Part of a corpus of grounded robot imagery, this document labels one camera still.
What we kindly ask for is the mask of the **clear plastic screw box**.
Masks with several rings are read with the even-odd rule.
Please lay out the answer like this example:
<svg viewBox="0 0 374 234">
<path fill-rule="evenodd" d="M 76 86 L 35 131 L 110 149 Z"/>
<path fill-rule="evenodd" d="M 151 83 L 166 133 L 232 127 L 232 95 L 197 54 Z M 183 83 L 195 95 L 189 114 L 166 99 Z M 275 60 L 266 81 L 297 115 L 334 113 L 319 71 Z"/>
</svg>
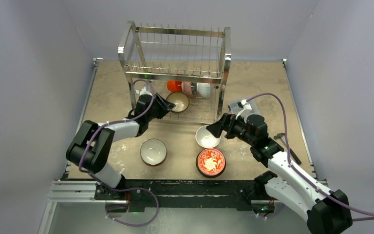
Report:
<svg viewBox="0 0 374 234">
<path fill-rule="evenodd" d="M 245 115 L 261 115 L 261 112 L 255 102 L 255 100 L 249 101 L 247 104 L 244 103 L 243 98 L 232 99 L 228 102 L 228 109 L 231 114 L 238 115 L 242 110 L 249 109 L 249 111 L 243 111 L 241 116 Z"/>
</svg>

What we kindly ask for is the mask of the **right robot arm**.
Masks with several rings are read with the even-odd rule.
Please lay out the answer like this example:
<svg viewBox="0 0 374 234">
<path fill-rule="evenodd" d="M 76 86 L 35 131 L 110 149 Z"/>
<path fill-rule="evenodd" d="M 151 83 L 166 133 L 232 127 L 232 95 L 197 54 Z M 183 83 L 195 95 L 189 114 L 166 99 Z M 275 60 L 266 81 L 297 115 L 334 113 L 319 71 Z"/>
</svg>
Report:
<svg viewBox="0 0 374 234">
<path fill-rule="evenodd" d="M 214 137 L 225 132 L 225 138 L 238 138 L 249 144 L 255 160 L 268 169 L 254 179 L 255 195 L 281 201 L 306 222 L 310 233 L 340 234 L 352 226 L 346 194 L 341 190 L 333 192 L 291 162 L 287 152 L 269 137 L 264 117 L 250 115 L 244 119 L 225 113 L 206 129 Z"/>
</svg>

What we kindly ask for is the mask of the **steel two-tier dish rack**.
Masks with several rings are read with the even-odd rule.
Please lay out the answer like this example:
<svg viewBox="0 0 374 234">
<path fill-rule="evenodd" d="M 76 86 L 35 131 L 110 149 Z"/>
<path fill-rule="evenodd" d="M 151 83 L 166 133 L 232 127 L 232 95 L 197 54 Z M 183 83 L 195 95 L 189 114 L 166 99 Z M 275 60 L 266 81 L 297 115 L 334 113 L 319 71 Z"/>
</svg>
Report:
<svg viewBox="0 0 374 234">
<path fill-rule="evenodd" d="M 148 80 L 156 93 L 167 97 L 169 80 L 211 84 L 211 97 L 198 93 L 188 108 L 171 112 L 167 121 L 210 124 L 220 118 L 230 70 L 231 29 L 141 25 L 128 21 L 120 40 L 118 59 L 125 74 L 130 102 L 136 104 L 136 79 Z"/>
</svg>

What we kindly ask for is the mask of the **white red-rimmed bowl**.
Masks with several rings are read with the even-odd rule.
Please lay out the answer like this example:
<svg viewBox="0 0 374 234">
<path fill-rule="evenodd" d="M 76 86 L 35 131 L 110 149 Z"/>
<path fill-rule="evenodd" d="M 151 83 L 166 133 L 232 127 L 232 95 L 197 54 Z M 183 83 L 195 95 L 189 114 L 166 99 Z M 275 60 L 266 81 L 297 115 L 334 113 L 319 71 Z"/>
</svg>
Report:
<svg viewBox="0 0 374 234">
<path fill-rule="evenodd" d="M 148 139 L 140 148 L 140 157 L 148 166 L 158 166 L 167 158 L 167 148 L 159 139 Z"/>
</svg>

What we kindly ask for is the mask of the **grey leaf pattern bowl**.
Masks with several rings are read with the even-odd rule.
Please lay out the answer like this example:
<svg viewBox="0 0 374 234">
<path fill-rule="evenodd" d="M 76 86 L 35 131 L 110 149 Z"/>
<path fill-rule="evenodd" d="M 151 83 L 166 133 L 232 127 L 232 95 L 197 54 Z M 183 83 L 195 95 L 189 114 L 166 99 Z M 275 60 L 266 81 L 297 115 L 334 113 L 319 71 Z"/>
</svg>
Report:
<svg viewBox="0 0 374 234">
<path fill-rule="evenodd" d="M 189 98 L 195 98 L 197 96 L 197 88 L 194 82 L 182 82 L 182 92 Z"/>
</svg>

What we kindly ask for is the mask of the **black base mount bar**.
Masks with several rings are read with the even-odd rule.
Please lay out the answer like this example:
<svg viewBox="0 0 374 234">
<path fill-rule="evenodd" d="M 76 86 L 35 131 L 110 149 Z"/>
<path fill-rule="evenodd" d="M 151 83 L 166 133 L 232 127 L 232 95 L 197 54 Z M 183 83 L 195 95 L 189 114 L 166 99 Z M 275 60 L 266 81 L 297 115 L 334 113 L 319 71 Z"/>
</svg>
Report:
<svg viewBox="0 0 374 234">
<path fill-rule="evenodd" d="M 146 208 L 229 208 L 272 214 L 281 203 L 265 194 L 253 180 L 129 179 L 125 192 L 96 184 L 95 200 L 122 204 L 129 212 Z"/>
</svg>

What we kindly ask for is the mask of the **plain white bottom bowl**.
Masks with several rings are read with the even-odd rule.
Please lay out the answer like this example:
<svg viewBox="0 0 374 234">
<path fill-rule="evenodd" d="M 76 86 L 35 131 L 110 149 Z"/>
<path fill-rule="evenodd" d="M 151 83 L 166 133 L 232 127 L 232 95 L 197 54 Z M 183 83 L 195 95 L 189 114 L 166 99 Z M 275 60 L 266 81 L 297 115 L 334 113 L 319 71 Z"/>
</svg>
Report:
<svg viewBox="0 0 374 234">
<path fill-rule="evenodd" d="M 195 134 L 196 142 L 203 148 L 214 148 L 220 142 L 220 138 L 213 136 L 211 132 L 206 129 L 207 125 L 201 126 Z"/>
</svg>

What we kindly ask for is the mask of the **red floral pattern bowl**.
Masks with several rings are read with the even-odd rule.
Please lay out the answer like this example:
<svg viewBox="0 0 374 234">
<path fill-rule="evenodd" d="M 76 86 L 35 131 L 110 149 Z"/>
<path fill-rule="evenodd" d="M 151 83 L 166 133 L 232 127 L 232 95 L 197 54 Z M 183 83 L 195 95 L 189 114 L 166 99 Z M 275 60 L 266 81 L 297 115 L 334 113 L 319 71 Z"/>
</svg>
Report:
<svg viewBox="0 0 374 234">
<path fill-rule="evenodd" d="M 214 148 L 203 149 L 196 157 L 196 168 L 206 178 L 216 178 L 226 169 L 226 158 Z"/>
</svg>

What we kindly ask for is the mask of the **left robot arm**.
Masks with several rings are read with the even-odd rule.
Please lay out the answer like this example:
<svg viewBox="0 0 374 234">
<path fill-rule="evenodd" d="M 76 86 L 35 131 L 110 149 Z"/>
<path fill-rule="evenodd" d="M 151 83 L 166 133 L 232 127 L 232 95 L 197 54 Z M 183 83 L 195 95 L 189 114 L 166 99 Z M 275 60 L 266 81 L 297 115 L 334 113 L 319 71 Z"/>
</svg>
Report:
<svg viewBox="0 0 374 234">
<path fill-rule="evenodd" d="M 139 96 L 136 106 L 123 120 L 110 123 L 84 121 L 66 151 L 66 159 L 107 187 L 107 194 L 121 199 L 126 192 L 125 177 L 116 171 L 108 157 L 114 142 L 141 136 L 153 119 L 162 119 L 175 104 L 159 94 Z"/>
</svg>

